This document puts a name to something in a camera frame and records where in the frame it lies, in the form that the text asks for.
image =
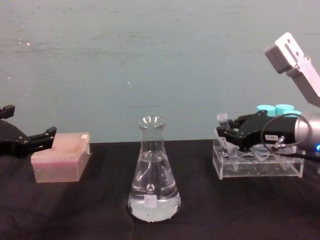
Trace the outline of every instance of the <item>flask rim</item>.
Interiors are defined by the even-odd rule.
[[[142,129],[160,128],[167,124],[167,120],[163,116],[149,115],[139,118],[137,124]]]

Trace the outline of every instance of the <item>black tablecloth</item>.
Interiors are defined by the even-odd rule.
[[[30,159],[1,157],[1,240],[320,240],[320,175],[219,180],[213,141],[167,141],[181,196],[171,219],[128,212],[140,143],[93,143],[80,182],[36,183]]]

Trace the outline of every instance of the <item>glass flask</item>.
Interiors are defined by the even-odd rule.
[[[171,218],[181,204],[176,181],[164,146],[166,119],[145,116],[138,120],[141,149],[128,199],[138,219],[158,222]]]

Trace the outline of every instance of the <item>black table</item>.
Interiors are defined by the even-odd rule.
[[[166,141],[181,196],[170,220],[127,210],[139,142],[93,143],[80,182],[36,183],[30,159],[1,157],[1,240],[319,240],[320,175],[219,180],[213,141]]]

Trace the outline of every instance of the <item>small tube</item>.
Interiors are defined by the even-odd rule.
[[[224,129],[230,128],[228,114],[226,114],[225,112],[219,113],[216,116],[216,119],[218,120],[220,127],[224,128]]]

